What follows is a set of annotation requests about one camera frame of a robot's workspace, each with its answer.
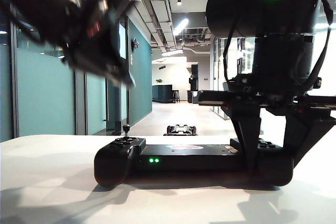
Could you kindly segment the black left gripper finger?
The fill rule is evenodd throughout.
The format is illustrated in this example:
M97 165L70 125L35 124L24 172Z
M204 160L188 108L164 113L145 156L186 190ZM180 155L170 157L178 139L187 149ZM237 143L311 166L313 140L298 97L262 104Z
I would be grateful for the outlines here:
M114 84L122 84L121 82L119 82L117 74L118 74L117 70L116 71L103 71L101 73L101 75L103 77L107 78L108 80L110 80Z
M125 58L120 58L117 65L117 77L119 82L126 85L127 87L135 87L135 80L132 74L128 70L128 64Z

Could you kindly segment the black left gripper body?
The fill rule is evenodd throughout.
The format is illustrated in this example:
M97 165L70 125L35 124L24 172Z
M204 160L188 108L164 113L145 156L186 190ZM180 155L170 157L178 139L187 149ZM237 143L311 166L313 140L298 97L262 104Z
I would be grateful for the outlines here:
M112 30L130 5L131 0L85 0L77 34L64 49L68 65L100 76L103 71L116 71L121 56L112 44Z

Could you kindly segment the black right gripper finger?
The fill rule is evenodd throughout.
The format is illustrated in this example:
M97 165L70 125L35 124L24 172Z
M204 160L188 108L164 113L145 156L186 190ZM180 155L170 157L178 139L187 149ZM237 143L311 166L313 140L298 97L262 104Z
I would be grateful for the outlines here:
M293 170L306 153L335 126L330 109L287 108L282 169Z
M261 125L260 107L224 105L222 110L232 121L247 171L251 176L257 175L256 163Z

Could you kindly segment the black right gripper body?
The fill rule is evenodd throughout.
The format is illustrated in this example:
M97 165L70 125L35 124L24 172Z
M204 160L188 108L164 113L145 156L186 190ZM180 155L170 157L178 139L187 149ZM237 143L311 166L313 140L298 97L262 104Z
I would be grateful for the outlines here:
M308 95L318 87L321 79L262 78L256 74L238 74L227 82L228 90L198 92L198 104L218 106L229 116L256 116L261 108L274 115L285 115L290 110L335 110L335 96Z

